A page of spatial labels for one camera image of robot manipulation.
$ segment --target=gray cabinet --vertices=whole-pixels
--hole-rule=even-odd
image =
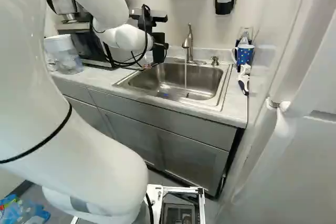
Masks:
[[[134,150],[148,164],[163,170],[163,159],[155,127],[99,109],[110,122],[112,138]]]
[[[215,195],[228,152],[171,132],[160,132],[165,171]]]
[[[88,89],[97,107],[229,151],[237,128]]]
[[[104,135],[111,137],[111,132],[107,126],[106,121],[100,114],[97,107],[89,105],[87,103],[78,101],[76,99],[65,96],[65,98],[71,103],[76,112],[92,127],[100,131]]]
[[[99,109],[111,124],[112,137],[147,163],[215,195],[228,152],[157,127]]]
[[[72,97],[77,100],[80,100],[82,102],[95,105],[89,93],[89,90],[86,87],[67,82],[57,77],[53,77],[53,80],[57,88],[59,89],[59,91],[61,91],[62,94],[67,95],[68,97]]]

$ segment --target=cup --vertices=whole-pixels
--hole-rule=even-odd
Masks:
[[[237,68],[240,65],[244,65],[245,63],[251,65],[252,56],[254,52],[253,45],[248,44],[241,44],[237,47],[233,48],[231,51],[231,57],[234,61],[234,63],[237,65]]]

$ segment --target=countertop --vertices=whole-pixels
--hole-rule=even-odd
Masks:
[[[152,97],[140,92],[137,93],[137,95],[134,95],[134,92],[113,86],[113,84],[134,72],[135,70],[121,68],[116,70],[104,70],[93,67],[84,67],[84,71],[77,74],[62,74],[56,71],[52,72],[51,75],[53,78],[79,84],[89,89],[117,95],[119,97],[155,105],[161,108],[197,116],[199,118],[204,118],[239,128],[246,127],[247,97],[243,95],[237,83],[238,73],[234,67],[231,71],[231,76],[221,111],[205,110],[168,99]]]

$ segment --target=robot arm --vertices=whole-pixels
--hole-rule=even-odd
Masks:
[[[129,10],[125,0],[76,0],[90,12],[92,26],[99,39],[110,47],[129,51],[143,51],[145,32],[126,24]],[[151,50],[153,38],[147,34],[146,50]]]
[[[124,0],[77,1],[106,27],[128,19]],[[83,218],[132,223],[148,184],[143,159],[88,125],[56,88],[44,62],[45,0],[0,3],[0,167],[86,203]]]

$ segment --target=sink basin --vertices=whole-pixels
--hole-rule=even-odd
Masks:
[[[224,101],[230,67],[223,63],[213,67],[164,62],[151,69],[135,72],[115,86],[192,105],[215,107],[219,105],[221,97]]]

